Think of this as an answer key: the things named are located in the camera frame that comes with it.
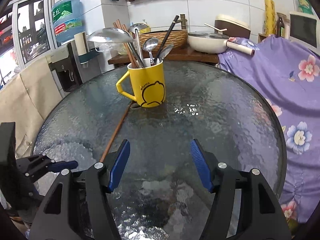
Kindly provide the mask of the brown wooden chopstick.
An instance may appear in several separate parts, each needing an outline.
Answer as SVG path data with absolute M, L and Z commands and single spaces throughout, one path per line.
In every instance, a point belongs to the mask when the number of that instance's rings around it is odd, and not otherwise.
M 119 130 L 121 129 L 122 124 L 123 124 L 126 116 L 128 115 L 128 112 L 129 112 L 132 104 L 133 104 L 133 101 L 131 101 L 131 102 L 128 104 L 128 106 L 127 106 L 124 114 L 122 115 L 120 121 L 118 122 L 116 128 L 114 129 L 114 132 L 113 132 L 110 140 L 108 141 L 108 144 L 107 144 L 107 146 L 106 146 L 106 148 L 105 148 L 105 150 L 104 150 L 104 152 L 103 152 L 103 155 L 102 155 L 101 158 L 100 158 L 100 162 L 103 162 L 104 159 L 106 158 L 106 156 L 108 155 L 108 153 L 109 153 L 109 151 L 110 151 L 110 149 L 111 149 L 111 146 L 112 146 L 112 144 L 113 144 L 113 142 L 114 142 L 114 140 L 115 140 L 115 138 L 116 138 Z
M 115 28 L 122 29 L 120 20 L 116 20 L 116 22 L 114 22 L 113 25 L 114 25 Z M 130 51 L 129 46 L 127 45 L 127 43 L 124 43 L 124 47 L 126 48 L 126 51 L 127 51 L 128 56 L 129 56 L 132 68 L 136 68 L 136 66 L 137 66 L 136 61 L 135 61 L 134 57 L 132 56 L 131 51 Z
M 132 48 L 131 48 L 131 45 L 129 43 L 127 43 L 127 47 L 129 48 L 129 58 L 130 58 L 130 61 L 131 61 L 131 64 L 132 64 L 132 68 L 139 68 L 139 64 L 136 60 L 136 57 L 132 51 Z
M 117 27 L 118 27 L 119 29 L 127 30 L 126 27 L 125 27 L 125 25 L 124 25 L 124 24 L 121 24 L 120 20 L 116 20 L 116 25 L 117 25 Z M 130 47 L 129 47 L 129 44 L 128 44 L 128 43 L 125 44 L 125 47 L 126 47 L 126 49 L 127 49 L 127 54 L 128 54 L 128 56 L 129 56 L 129 59 L 130 59 L 130 62 L 131 62 L 131 67 L 132 67 L 132 68 L 138 68 L 138 64 L 137 64 L 137 62 L 136 62 L 136 59 L 135 59 L 134 55 L 132 54 L 132 51 L 131 51 L 131 49 L 130 49 Z

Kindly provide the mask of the small steel spoon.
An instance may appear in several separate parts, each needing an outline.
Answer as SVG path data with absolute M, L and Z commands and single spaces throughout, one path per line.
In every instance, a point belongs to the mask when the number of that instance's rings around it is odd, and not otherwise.
M 156 37 L 148 38 L 143 44 L 143 50 L 148 52 L 149 58 L 150 58 L 150 64 L 152 66 L 155 65 L 155 60 L 152 55 L 152 51 L 157 47 L 157 45 L 158 45 L 158 38 Z
M 165 47 L 164 49 L 162 49 L 160 52 L 160 55 L 158 57 L 158 61 L 159 62 L 163 61 L 164 58 L 169 55 L 169 53 L 172 51 L 173 48 L 174 48 L 174 44 L 170 44 L 167 47 Z

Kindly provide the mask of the steel soup ladle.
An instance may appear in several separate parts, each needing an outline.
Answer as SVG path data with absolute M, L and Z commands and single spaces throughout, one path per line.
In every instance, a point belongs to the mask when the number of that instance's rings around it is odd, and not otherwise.
M 140 68 L 145 68 L 145 64 L 144 64 L 144 58 L 142 54 L 142 48 L 140 45 L 139 32 L 143 29 L 146 29 L 147 27 L 148 26 L 145 23 L 135 23 L 129 27 L 129 32 L 134 33 L 136 38 L 137 50 L 134 48 L 134 45 L 132 42 L 130 43 L 130 45 Z

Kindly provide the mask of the brown glass bottle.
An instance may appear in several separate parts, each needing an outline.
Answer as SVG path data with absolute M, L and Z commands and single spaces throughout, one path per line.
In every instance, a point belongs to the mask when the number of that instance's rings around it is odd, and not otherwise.
M 283 18 L 278 16 L 277 22 L 276 22 L 276 36 L 277 37 L 285 37 L 285 25 L 283 22 Z

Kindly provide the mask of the purple floral cloth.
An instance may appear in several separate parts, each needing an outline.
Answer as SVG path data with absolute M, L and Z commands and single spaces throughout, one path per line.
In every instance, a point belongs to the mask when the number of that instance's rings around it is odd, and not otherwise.
M 319 203 L 319 56 L 273 35 L 257 44 L 240 37 L 232 42 L 255 54 L 228 49 L 219 55 L 220 66 L 258 90 L 278 117 L 287 149 L 281 208 L 289 222 L 305 223 Z

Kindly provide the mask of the green instant noodle cups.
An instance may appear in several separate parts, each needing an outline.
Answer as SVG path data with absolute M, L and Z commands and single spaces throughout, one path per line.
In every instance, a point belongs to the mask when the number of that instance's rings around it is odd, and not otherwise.
M 298 11 L 313 15 L 312 6 L 308 0 L 297 0 Z

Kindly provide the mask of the yellow wrap roll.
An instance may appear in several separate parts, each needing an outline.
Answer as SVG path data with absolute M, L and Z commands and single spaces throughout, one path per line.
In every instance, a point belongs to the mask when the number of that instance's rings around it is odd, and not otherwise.
M 265 34 L 276 33 L 276 12 L 273 0 L 265 0 Z

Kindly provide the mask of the brown rice cooker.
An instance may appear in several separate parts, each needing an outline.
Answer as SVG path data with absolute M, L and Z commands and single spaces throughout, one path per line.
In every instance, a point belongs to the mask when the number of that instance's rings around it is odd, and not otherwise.
M 229 37 L 243 37 L 249 39 L 251 34 L 251 29 L 249 25 L 236 18 L 218 14 L 215 18 L 215 25 L 217 29 L 226 29 L 223 33 Z

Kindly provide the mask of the black chopstick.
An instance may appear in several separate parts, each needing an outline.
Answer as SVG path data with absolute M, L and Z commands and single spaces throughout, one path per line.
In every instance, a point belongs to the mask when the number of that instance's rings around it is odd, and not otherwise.
M 160 55 L 160 52 L 162 51 L 162 49 L 163 49 L 163 47 L 164 47 L 167 39 L 169 38 L 169 36 L 170 36 L 170 34 L 171 34 L 171 32 L 172 32 L 172 30 L 173 30 L 176 22 L 178 21 L 178 19 L 179 19 L 179 16 L 176 15 L 175 18 L 174 18 L 174 20 L 172 21 L 172 24 L 170 25 L 168 31 L 166 32 L 166 35 L 165 35 L 165 37 L 163 38 L 163 41 L 162 41 L 162 43 L 161 43 L 161 45 L 160 45 L 160 48 L 159 48 L 159 50 L 158 50 L 158 52 L 157 52 L 157 54 L 156 54 L 156 56 L 155 56 L 155 59 L 154 59 L 155 63 L 157 62 L 157 60 L 158 60 L 158 58 L 159 58 L 159 55 Z

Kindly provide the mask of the woven basket sink bowl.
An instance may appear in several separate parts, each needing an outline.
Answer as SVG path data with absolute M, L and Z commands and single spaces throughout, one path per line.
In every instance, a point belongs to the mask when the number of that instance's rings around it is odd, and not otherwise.
M 153 31 L 149 33 L 140 33 L 139 38 L 140 38 L 141 45 L 143 45 L 148 38 L 155 37 L 158 39 L 158 45 L 153 50 L 153 52 L 158 51 L 163 42 L 163 39 L 166 36 L 166 33 L 167 31 Z M 180 48 L 187 43 L 187 39 L 188 39 L 187 30 L 172 30 L 164 47 L 170 44 L 174 44 L 175 48 Z

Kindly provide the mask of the yellow duck mug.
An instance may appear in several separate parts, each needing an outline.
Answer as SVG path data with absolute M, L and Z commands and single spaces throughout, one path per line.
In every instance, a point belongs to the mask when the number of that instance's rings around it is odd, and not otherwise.
M 132 68 L 132 64 L 127 65 L 127 72 L 116 83 L 117 91 L 135 101 L 144 108 L 152 108 L 161 105 L 165 101 L 165 78 L 163 61 L 157 60 L 152 66 L 150 59 L 144 59 L 145 68 Z M 122 88 L 122 83 L 129 78 L 133 95 L 127 93 Z

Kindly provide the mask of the perforated steel skimmer ladle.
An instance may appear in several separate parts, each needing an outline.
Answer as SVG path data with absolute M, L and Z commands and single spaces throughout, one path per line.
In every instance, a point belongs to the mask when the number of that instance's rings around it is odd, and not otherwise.
M 118 28 L 103 28 L 88 36 L 88 41 L 98 43 L 131 43 L 132 36 L 125 30 Z

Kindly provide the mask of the blue water jug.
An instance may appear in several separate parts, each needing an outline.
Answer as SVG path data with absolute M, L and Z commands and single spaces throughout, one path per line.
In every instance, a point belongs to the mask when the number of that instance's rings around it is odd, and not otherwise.
M 80 0 L 59 0 L 52 6 L 52 20 L 56 41 L 65 43 L 85 31 L 83 6 Z

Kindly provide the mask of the brass faucet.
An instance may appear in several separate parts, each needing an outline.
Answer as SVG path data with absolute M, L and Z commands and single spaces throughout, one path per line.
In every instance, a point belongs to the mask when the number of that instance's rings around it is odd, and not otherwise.
M 176 21 L 176 24 L 181 24 L 181 29 L 186 30 L 187 29 L 187 19 L 185 17 L 185 14 L 180 14 L 179 19 Z

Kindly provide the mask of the water dispenser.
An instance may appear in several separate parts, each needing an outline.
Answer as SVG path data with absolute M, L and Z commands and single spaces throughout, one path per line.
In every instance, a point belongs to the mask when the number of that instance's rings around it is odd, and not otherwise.
M 70 93 L 83 83 L 101 74 L 96 57 L 81 64 L 76 44 L 70 40 L 54 50 L 49 56 L 49 68 L 56 72 L 64 92 Z

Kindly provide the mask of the white microwave oven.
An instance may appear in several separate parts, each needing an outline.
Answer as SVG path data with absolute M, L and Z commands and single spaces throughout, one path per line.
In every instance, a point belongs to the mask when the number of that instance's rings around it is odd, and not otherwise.
M 295 41 L 319 55 L 319 19 L 315 15 L 289 13 L 289 40 Z

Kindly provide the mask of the round glass table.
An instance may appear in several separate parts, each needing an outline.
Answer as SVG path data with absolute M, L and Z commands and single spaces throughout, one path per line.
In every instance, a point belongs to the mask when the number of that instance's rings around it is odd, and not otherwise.
M 100 160 L 129 99 L 116 90 L 125 67 L 68 94 L 47 116 L 33 154 L 76 160 L 85 170 Z M 196 62 L 164 63 L 166 98 L 131 108 L 111 150 L 124 139 L 131 153 L 119 186 L 108 196 L 122 239 L 199 239 L 214 196 L 199 179 L 190 153 L 204 150 L 234 169 L 259 169 L 279 196 L 286 172 L 278 119 L 249 84 Z

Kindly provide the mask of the cream pan with lid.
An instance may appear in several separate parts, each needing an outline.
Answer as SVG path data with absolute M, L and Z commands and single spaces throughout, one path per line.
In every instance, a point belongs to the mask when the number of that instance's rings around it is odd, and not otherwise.
M 188 33 L 188 43 L 193 50 L 207 54 L 221 54 L 228 48 L 253 56 L 255 50 L 247 46 L 234 43 L 224 34 L 192 32 Z

